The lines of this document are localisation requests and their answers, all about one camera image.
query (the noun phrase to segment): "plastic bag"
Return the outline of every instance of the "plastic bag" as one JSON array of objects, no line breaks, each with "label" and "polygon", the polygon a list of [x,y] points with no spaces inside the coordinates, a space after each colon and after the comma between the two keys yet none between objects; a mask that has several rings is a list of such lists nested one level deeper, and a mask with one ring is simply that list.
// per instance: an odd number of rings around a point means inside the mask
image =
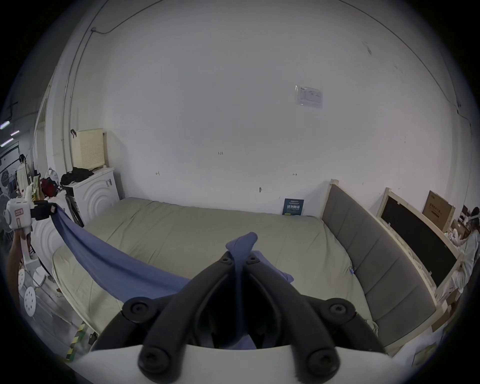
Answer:
[{"label": "plastic bag", "polygon": [[48,171],[45,173],[45,176],[43,178],[44,179],[50,178],[52,181],[56,182],[57,185],[60,185],[59,184],[59,176],[57,175],[57,173],[52,168],[48,168]]}]

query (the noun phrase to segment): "wooden frame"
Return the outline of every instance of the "wooden frame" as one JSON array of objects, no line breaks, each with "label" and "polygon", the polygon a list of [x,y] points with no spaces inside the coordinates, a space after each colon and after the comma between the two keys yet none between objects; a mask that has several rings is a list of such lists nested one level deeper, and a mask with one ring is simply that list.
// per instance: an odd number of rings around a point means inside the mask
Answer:
[{"label": "wooden frame", "polygon": [[[413,206],[411,206],[410,204],[408,204],[405,200],[403,200],[400,196],[397,196],[396,194],[394,194],[392,192],[392,189],[391,188],[385,188],[385,193],[384,193],[384,197],[382,199],[382,203],[380,204],[380,208],[378,209],[378,213],[377,213],[377,218],[380,219],[380,222],[386,226],[390,231],[392,232],[395,232],[393,228],[391,228],[388,223],[385,223],[385,221],[383,221],[381,219],[382,217],[382,214],[384,212],[384,209],[385,209],[385,206],[387,204],[387,200],[388,198],[392,198],[394,199],[397,203],[403,205],[406,209],[408,209],[411,213],[413,213],[416,217],[418,217],[426,226],[428,226],[428,228],[430,228],[432,230],[432,232],[437,235],[437,237],[445,244],[445,246],[449,249],[449,251],[452,253],[452,255],[456,258],[456,262],[455,264],[453,265],[452,269],[448,272],[448,274],[445,276],[445,278],[442,280],[442,282],[437,286],[437,291],[442,291],[445,287],[445,284],[448,282],[448,280],[450,279],[452,273],[457,270],[459,267],[460,267],[460,263],[462,262],[463,260],[463,253],[460,252],[452,243],[449,239],[447,239],[447,237],[444,235],[444,233],[442,232],[441,229],[439,229],[434,223],[432,223],[424,214],[422,214],[420,211],[418,211],[416,208],[414,208]],[[418,258],[418,256],[413,252],[412,252],[412,255],[414,257],[414,259],[419,262],[422,266],[422,269],[423,271],[428,275],[430,276],[427,268],[425,268],[425,266],[423,265],[423,263],[420,261],[420,259]],[[433,282],[433,279],[430,277],[429,279],[434,286],[435,283]]]},{"label": "wooden frame", "polygon": [[408,343],[410,340],[416,338],[426,329],[430,328],[432,324],[434,324],[438,319],[440,319],[445,313],[445,311],[447,310],[448,305],[447,305],[447,302],[444,300],[441,303],[437,303],[435,307],[436,307],[435,312],[427,320],[425,320],[422,324],[420,324],[417,328],[415,328],[410,333],[407,333],[405,336],[398,339],[397,341],[394,341],[392,344],[387,345],[385,347],[385,352],[388,355],[393,356],[400,347]]},{"label": "wooden frame", "polygon": [[[425,267],[423,267],[424,269],[422,270],[417,263],[414,262],[414,257],[410,256],[410,254],[408,253],[407,249],[405,249],[405,247],[403,246],[403,244],[395,237],[395,234],[392,232],[393,230],[391,228],[388,228],[386,225],[385,225],[385,222],[383,220],[381,220],[379,217],[376,217],[375,215],[373,215],[367,208],[365,208],[362,204],[360,204],[357,200],[355,200],[347,191],[345,191],[343,188],[341,188],[339,185],[338,185],[338,180],[335,180],[335,179],[332,179],[330,181],[330,185],[328,186],[328,191],[327,191],[327,196],[326,196],[326,199],[325,199],[325,204],[324,204],[324,208],[322,210],[322,214],[320,216],[320,219],[322,218],[323,216],[323,212],[325,210],[325,206],[326,206],[326,202],[328,200],[328,196],[330,195],[330,190],[332,188],[332,185],[336,185],[338,188],[340,188],[340,190],[342,192],[344,192],[348,197],[350,197],[353,201],[355,201],[362,209],[364,209],[369,215],[370,217],[372,217],[374,220],[376,220],[379,224],[381,224],[381,227],[385,229],[386,233],[388,233],[388,235],[393,239],[393,241],[395,241],[395,243],[397,243],[397,245],[400,247],[400,249],[403,251],[405,257],[407,258],[407,260],[410,260],[410,262],[412,263],[412,265],[415,267],[415,269],[418,271],[423,283],[425,284],[428,292],[430,293],[430,297],[432,299],[432,303],[433,305],[435,306],[436,310],[435,312],[428,318],[426,319],[423,323],[421,323],[419,326],[417,326],[415,329],[413,329],[412,331],[410,331],[408,334],[404,335],[403,337],[401,337],[400,339],[394,341],[393,343],[387,345],[385,348],[385,351],[389,354],[389,355],[392,355],[392,354],[395,354],[396,351],[399,350],[400,347],[402,347],[403,345],[405,345],[407,342],[409,342],[411,339],[417,337],[419,334],[421,334],[423,331],[425,331],[427,328],[429,328],[433,323],[435,323],[443,314],[444,312],[446,311],[447,309],[447,304],[446,304],[446,301],[443,301],[441,303],[438,303],[436,298],[435,298],[435,295],[434,295],[434,292],[432,290],[432,286],[430,284],[430,280],[431,280],[431,276],[428,274],[428,272],[425,274],[423,273],[423,271],[425,270]],[[381,212],[383,212],[383,209],[385,208],[385,205],[386,205],[386,200],[388,199],[388,192],[391,192],[391,189],[390,188],[387,188],[385,190],[385,195],[384,195],[384,198],[382,200],[382,204],[380,205],[380,209],[381,209]]]}]

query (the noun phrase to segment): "blue towel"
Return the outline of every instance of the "blue towel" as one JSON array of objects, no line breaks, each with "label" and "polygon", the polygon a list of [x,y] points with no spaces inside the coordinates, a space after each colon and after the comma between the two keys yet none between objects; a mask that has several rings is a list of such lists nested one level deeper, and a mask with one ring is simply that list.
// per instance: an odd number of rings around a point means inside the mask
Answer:
[{"label": "blue towel", "polygon": [[[119,251],[76,225],[60,207],[57,208],[52,221],[63,241],[92,279],[116,299],[122,302],[139,296],[157,299],[179,292],[189,282],[184,277],[162,271]],[[249,336],[240,339],[246,334],[240,277],[250,253],[254,253],[262,263],[274,269],[289,283],[293,281],[291,275],[276,269],[259,251],[252,252],[257,239],[257,234],[250,232],[226,244],[235,260],[236,332],[239,339],[233,347],[235,349],[255,348]]]}]

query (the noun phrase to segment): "mattress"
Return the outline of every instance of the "mattress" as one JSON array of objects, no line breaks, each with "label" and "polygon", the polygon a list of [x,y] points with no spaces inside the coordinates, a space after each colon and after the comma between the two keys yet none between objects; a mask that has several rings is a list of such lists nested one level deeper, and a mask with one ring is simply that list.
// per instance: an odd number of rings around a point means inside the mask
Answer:
[{"label": "mattress", "polygon": [[[343,298],[372,320],[351,260],[322,220],[312,216],[185,207],[127,198],[86,227],[90,233],[157,268],[193,278],[225,253],[225,244],[250,231],[259,250],[276,268],[294,277],[292,285],[319,299]],[[80,317],[101,333],[121,310],[63,246],[53,255],[53,275]]]}]

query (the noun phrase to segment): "white pegboard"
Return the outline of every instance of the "white pegboard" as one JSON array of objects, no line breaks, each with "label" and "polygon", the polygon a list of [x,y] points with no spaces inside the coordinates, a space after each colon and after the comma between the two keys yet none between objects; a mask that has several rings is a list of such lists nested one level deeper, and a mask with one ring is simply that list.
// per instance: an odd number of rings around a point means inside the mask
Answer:
[{"label": "white pegboard", "polygon": [[21,269],[20,271],[18,271],[18,291],[19,292],[23,288],[24,282],[25,282],[25,270]]},{"label": "white pegboard", "polygon": [[36,296],[35,296],[35,289],[33,287],[28,287],[25,292],[24,306],[25,306],[27,315],[32,317],[35,313],[35,308],[36,308]]}]

